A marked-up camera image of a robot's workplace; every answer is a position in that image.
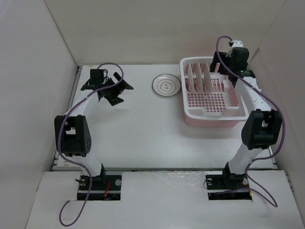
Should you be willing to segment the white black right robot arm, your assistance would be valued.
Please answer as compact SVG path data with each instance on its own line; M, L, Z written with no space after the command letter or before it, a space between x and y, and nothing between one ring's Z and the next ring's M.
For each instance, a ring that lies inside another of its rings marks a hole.
M219 73L228 75L249 116L242 128L242 144L235 156L226 163L220 175L206 175L209 190L244 188L248 181L246 170L263 150L277 142L283 123L280 112L272 109L260 95L254 72L247 69L248 49L235 47L231 51L230 54L215 52L211 69L215 70L217 63L222 65Z

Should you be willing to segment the white plate black rim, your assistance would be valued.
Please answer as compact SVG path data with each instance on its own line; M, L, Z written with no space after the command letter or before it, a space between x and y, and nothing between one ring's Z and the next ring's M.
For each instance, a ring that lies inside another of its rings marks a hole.
M163 97L176 95L181 89L181 81L173 74L160 74L152 82L155 93Z

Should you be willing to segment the orange sunburst plate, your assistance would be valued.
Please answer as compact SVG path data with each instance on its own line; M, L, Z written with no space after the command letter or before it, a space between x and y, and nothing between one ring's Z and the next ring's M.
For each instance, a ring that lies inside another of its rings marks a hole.
M190 63L188 64L188 84L189 84L190 92L194 93L195 88L193 83L193 72L192 72L192 65Z
M201 72L201 67L200 64L196 64L196 81L197 81L197 90L199 93L203 93L203 78L202 78L202 72Z

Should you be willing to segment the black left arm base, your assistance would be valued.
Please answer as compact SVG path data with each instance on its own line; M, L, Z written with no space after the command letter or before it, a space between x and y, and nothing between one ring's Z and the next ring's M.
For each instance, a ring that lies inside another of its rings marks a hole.
M77 200L85 200L89 190L89 177L82 175L80 179L75 181L79 183ZM121 175L106 175L102 180L99 180L98 177L93 177L88 200L119 201L121 200L121 187Z

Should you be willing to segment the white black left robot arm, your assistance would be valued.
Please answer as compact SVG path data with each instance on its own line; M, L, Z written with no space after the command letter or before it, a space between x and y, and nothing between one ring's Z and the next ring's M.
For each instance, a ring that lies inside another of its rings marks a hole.
M91 69L89 79L81 87L77 103L64 115L54 119L57 151L64 160L80 167L85 175L85 183L91 183L95 189L104 188L107 178L104 166L91 152L92 137L87 117L102 98L115 106L124 101L119 97L124 90L133 89L123 79L123 73L115 72L113 77L108 77L106 69Z

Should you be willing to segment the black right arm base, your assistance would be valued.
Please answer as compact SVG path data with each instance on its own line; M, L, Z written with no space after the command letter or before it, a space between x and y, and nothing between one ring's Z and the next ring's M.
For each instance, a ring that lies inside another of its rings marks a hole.
M209 200L252 200L246 175L225 176L220 171L206 172Z

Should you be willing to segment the white plate green rim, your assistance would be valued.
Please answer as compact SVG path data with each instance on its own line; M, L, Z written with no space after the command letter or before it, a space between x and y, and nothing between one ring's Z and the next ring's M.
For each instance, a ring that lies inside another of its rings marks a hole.
M208 93L211 93L212 92L212 82L211 82L209 65L207 63L204 65L203 74L204 74L204 85L206 87L206 90Z

